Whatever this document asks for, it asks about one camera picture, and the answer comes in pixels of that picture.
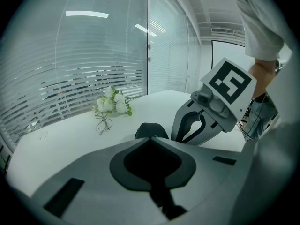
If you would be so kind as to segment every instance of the jeans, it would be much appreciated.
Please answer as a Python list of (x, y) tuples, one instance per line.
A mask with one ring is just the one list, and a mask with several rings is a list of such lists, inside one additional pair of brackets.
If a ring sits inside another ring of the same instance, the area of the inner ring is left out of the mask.
[(244, 131), (251, 138), (259, 138), (267, 128), (268, 123), (275, 115), (275, 112), (276, 108), (270, 103), (258, 103), (254, 101)]

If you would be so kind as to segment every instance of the whiteboard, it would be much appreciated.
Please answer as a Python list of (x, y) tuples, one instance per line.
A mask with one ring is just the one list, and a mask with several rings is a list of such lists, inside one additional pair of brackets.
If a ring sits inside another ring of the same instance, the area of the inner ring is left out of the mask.
[(254, 64), (254, 58), (245, 55), (245, 47), (219, 41), (212, 41), (212, 67), (215, 67), (223, 58), (234, 62), (248, 71)]

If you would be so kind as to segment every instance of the white sleeve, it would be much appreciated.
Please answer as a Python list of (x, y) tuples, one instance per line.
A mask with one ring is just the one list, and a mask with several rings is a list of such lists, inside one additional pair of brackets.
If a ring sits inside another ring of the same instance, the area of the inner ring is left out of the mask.
[(249, 0), (236, 0), (245, 28), (245, 54), (264, 61), (274, 61), (284, 45), (283, 39), (258, 18)]

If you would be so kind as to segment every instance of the white t-shirt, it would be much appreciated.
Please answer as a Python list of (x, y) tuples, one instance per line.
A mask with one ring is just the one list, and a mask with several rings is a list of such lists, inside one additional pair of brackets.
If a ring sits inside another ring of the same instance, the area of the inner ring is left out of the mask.
[(274, 61), (284, 43), (293, 50), (296, 39), (273, 0), (236, 0), (245, 27), (245, 54)]

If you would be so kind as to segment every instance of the forearm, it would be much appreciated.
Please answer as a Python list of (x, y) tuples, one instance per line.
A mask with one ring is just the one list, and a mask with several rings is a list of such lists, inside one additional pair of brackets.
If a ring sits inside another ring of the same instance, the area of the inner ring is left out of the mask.
[(253, 93), (253, 97), (256, 98), (266, 92), (266, 87), (275, 77), (275, 61), (255, 59), (255, 64), (250, 68), (249, 73), (257, 80)]

